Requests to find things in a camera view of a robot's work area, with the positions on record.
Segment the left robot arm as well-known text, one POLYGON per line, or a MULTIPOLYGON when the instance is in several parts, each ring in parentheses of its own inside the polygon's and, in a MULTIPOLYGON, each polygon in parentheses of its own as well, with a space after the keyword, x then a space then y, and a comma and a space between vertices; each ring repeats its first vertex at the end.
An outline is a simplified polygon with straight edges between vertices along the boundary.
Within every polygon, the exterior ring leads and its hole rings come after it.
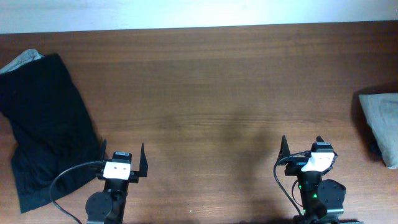
POLYGON ((85 211, 88 215, 86 222, 122 223, 129 184, 136 184, 140 178, 147 176, 149 166, 144 145, 141 145, 138 170, 132 170, 132 154, 119 151, 114 152, 112 158, 104 159, 92 168, 97 178, 104 181, 104 188, 86 201, 85 211))

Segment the black shorts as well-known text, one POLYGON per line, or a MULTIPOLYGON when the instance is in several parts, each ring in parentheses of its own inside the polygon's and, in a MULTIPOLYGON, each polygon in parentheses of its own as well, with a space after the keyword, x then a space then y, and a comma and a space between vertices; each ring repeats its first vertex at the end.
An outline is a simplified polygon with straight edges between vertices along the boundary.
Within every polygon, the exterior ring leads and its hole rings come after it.
POLYGON ((22 213, 62 198, 95 178, 84 162, 100 143, 79 91, 57 54, 1 75, 1 113, 17 141, 11 159, 22 213))

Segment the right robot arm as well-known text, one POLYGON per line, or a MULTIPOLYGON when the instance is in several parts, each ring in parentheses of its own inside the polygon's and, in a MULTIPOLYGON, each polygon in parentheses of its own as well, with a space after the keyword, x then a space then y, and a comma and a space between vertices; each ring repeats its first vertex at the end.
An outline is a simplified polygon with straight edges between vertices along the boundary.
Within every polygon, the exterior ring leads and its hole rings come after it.
POLYGON ((287 196, 298 214, 292 222, 297 224, 334 224, 359 223, 358 220, 342 220, 344 214, 343 202, 346 196, 346 187, 323 176, 332 170, 337 153, 332 145, 316 137, 309 151, 292 154, 287 138, 282 136, 280 151, 273 167, 273 176, 277 185, 287 196), (294 194, 288 193, 277 177, 277 167, 284 166, 284 175, 296 177, 293 183, 298 187, 302 203, 299 204, 294 194))

